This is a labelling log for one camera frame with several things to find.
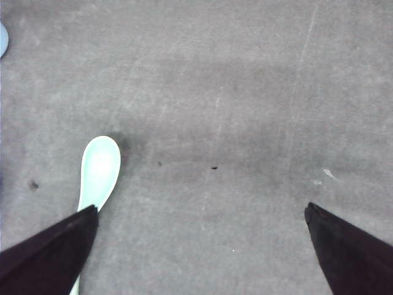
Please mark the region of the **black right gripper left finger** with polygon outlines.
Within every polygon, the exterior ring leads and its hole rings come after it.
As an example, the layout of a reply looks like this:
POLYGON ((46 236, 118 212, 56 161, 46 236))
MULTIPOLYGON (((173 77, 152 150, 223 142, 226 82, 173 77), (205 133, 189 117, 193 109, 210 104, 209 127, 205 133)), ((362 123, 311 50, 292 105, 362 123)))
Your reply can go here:
POLYGON ((69 294, 99 226, 90 205, 1 252, 1 294, 69 294))

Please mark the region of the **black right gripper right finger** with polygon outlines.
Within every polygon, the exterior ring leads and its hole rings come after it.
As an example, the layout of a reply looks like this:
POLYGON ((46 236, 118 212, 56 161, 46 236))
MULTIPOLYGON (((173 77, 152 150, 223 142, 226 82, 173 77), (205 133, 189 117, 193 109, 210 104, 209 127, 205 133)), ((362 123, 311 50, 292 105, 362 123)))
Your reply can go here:
POLYGON ((315 203, 304 215, 333 294, 392 294, 392 245, 315 203))

